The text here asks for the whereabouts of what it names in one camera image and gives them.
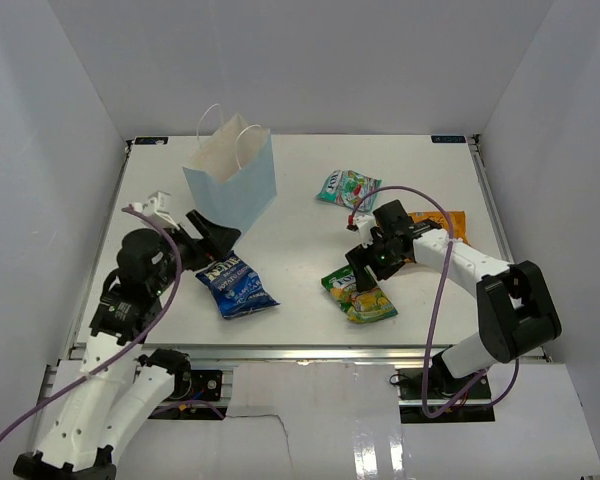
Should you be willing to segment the green Fox's candy bag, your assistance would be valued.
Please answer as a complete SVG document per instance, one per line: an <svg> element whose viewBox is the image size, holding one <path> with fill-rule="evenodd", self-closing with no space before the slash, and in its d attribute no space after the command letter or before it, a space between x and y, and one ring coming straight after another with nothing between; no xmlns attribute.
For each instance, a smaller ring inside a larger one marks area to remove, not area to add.
<svg viewBox="0 0 600 480"><path fill-rule="evenodd" d="M375 323L398 315L393 303L379 287L364 292L357 290L356 278L350 266L323 277L321 285L351 323Z"/></svg>

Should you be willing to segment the blue Kettle chips bag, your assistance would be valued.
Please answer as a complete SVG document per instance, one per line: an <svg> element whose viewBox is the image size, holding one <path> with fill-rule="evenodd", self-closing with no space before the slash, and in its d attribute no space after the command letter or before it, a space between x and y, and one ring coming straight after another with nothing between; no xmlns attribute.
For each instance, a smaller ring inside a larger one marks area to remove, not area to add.
<svg viewBox="0 0 600 480"><path fill-rule="evenodd" d="M234 251L196 274L225 320L273 308L279 303L264 289L258 273Z"/></svg>

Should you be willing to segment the teal Fox's mint candy bag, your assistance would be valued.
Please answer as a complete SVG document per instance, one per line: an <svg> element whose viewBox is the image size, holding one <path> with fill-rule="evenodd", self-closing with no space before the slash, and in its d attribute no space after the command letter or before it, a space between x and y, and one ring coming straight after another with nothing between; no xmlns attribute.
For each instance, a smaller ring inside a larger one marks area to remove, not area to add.
<svg viewBox="0 0 600 480"><path fill-rule="evenodd" d="M381 179L354 170L334 170L315 198L349 209L357 207L359 212L367 213L372 210L377 197L375 191L381 185Z"/></svg>

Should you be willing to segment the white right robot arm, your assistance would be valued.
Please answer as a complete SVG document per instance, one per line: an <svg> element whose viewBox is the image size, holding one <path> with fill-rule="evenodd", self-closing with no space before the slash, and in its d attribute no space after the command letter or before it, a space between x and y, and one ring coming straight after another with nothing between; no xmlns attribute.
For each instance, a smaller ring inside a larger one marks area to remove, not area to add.
<svg viewBox="0 0 600 480"><path fill-rule="evenodd" d="M476 374L562 333L544 275L531 261L508 263L481 253L431 219L414 220L398 200L370 215L351 215L347 227L360 236L345 256L358 291L371 290L411 262L439 272L443 282L452 281L476 301L476 333L425 360L413 381L422 394L455 398Z"/></svg>

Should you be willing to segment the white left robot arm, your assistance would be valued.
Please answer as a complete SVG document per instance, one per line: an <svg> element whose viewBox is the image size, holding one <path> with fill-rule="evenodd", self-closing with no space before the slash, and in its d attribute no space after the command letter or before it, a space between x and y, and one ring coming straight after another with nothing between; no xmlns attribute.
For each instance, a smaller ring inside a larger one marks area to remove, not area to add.
<svg viewBox="0 0 600 480"><path fill-rule="evenodd" d="M145 227L127 233L117 266L103 282L89 325L80 376L57 392L66 399L49 432L13 467L23 479L112 479L130 439L167 398L191 387L186 354L159 348L141 352L171 303L185 271L226 257L239 230L217 225L192 210L187 219L200 236L159 216L140 214Z"/></svg>

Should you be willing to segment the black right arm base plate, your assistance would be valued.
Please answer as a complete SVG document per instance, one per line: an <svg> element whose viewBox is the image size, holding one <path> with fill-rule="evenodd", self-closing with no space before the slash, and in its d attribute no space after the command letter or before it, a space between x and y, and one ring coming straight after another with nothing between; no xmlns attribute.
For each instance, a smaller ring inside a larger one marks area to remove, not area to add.
<svg viewBox="0 0 600 480"><path fill-rule="evenodd" d="M449 400L461 390L471 379L444 380L434 374L429 374L427 397L429 400ZM399 369L389 378L391 385L397 386L402 400L420 400L422 398L423 373L421 368ZM464 396L467 400L487 401L491 399L491 389L488 380L482 378L474 384Z"/></svg>

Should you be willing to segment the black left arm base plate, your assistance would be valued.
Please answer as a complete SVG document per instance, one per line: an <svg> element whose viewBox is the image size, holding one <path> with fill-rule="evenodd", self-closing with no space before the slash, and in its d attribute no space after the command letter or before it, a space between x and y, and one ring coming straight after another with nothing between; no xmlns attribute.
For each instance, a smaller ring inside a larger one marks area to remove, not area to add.
<svg viewBox="0 0 600 480"><path fill-rule="evenodd" d="M219 401L222 385L221 370L191 370L183 375L176 397L182 400Z"/></svg>

